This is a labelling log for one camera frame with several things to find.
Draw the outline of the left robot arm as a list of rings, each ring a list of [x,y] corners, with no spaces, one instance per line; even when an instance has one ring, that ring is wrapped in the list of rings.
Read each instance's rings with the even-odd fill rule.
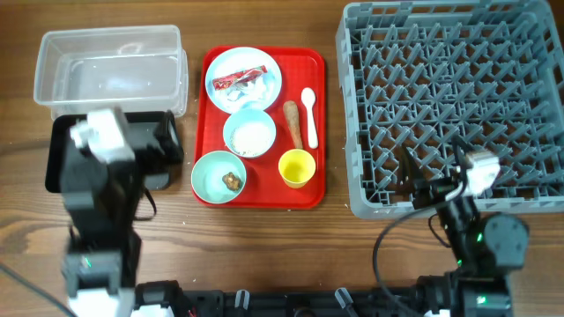
[[[150,195],[149,175],[183,161],[169,112],[149,112],[130,122],[119,108],[92,111],[67,132],[59,191],[72,224],[62,273],[77,316],[129,316],[141,239],[137,207]]]

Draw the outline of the light blue bowl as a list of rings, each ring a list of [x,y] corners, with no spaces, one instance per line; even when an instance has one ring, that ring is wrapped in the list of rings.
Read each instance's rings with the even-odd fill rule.
[[[276,136],[276,125],[263,110],[240,110],[231,114],[223,127],[227,148],[245,159],[254,159],[265,154],[273,146]]]

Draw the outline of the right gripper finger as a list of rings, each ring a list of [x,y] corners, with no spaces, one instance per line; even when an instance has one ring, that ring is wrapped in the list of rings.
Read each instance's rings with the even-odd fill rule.
[[[399,191],[414,194],[424,185],[424,174],[405,146],[399,152]]]
[[[469,163],[466,155],[474,151],[473,147],[465,142],[464,139],[459,135],[454,135],[451,138],[451,146],[455,157],[456,166],[458,166],[461,171],[465,171],[469,168]]]

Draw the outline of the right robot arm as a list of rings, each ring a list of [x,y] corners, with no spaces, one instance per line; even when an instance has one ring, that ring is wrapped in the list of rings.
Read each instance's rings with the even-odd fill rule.
[[[419,315],[510,316],[508,275],[524,266],[529,227],[507,213],[480,214],[475,198],[494,184],[500,160],[460,136],[451,145],[455,170],[436,180],[424,176],[406,147],[399,154],[400,189],[412,195],[416,210],[435,210],[457,261],[454,271],[420,277],[408,306]]]

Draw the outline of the red snack wrapper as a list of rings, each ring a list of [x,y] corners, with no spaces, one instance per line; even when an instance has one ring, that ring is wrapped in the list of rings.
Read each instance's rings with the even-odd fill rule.
[[[234,85],[253,81],[267,72],[266,67],[261,65],[247,70],[241,70],[224,77],[215,78],[212,80],[212,85],[216,91],[226,90]]]

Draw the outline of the mint green bowl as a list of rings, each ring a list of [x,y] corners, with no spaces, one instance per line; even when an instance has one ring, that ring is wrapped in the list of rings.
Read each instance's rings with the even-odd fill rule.
[[[230,189],[225,180],[233,175],[240,185]],[[201,157],[193,166],[191,185],[198,198],[206,203],[224,204],[234,200],[244,189],[247,170],[243,162],[232,152],[212,151]]]

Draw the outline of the white tissue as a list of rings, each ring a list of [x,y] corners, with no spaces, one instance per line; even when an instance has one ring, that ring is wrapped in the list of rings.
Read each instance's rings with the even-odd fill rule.
[[[269,90],[268,75],[261,75],[248,82],[238,82],[224,92],[224,97],[229,101],[237,101],[243,98],[252,100],[263,100]]]

